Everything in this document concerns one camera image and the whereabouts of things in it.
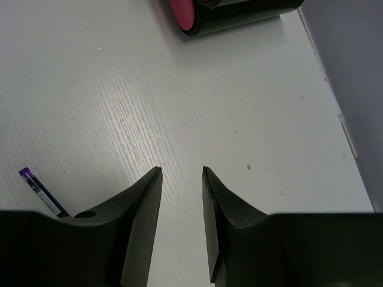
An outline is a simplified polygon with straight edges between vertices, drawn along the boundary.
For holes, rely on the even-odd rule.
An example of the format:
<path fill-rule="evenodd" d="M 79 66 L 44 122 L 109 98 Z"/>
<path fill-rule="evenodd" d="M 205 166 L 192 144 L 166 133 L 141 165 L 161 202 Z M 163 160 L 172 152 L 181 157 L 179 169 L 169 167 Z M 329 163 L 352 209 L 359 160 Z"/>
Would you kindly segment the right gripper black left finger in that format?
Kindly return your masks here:
<path fill-rule="evenodd" d="M 152 168 L 74 217 L 1 212 L 2 286 L 146 286 L 162 195 Z"/>

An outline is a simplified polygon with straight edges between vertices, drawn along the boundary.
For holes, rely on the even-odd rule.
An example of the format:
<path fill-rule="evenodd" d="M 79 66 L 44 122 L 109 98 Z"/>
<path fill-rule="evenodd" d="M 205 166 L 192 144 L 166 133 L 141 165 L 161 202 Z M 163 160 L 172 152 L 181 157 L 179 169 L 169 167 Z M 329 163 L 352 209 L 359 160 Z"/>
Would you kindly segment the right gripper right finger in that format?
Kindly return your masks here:
<path fill-rule="evenodd" d="M 268 215 L 202 172 L 210 282 L 215 286 L 381 286 L 380 213 Z"/>

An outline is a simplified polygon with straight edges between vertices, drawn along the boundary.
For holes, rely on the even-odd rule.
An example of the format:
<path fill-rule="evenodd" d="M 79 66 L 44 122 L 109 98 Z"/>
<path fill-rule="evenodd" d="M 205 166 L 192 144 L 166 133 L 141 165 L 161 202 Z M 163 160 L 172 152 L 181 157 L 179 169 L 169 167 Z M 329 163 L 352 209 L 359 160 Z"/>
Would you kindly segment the purple pen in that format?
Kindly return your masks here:
<path fill-rule="evenodd" d="M 19 170 L 19 175 L 26 181 L 26 183 L 33 189 L 37 196 L 45 203 L 45 205 L 53 212 L 54 215 L 56 215 L 58 218 L 70 217 L 69 213 L 52 196 L 48 189 L 46 189 L 46 187 L 28 167 Z"/>

